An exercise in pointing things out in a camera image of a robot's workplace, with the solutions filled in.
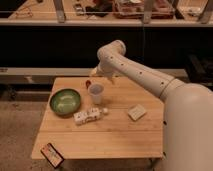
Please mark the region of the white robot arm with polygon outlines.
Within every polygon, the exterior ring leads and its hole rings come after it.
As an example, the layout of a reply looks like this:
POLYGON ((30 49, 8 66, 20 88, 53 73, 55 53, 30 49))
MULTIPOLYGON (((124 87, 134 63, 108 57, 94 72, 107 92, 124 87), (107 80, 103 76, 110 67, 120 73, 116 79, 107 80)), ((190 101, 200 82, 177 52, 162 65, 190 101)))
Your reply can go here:
POLYGON ((115 40, 97 51, 91 73, 127 76, 164 103, 163 170, 213 171, 213 91, 185 83, 125 57, 126 46, 115 40))

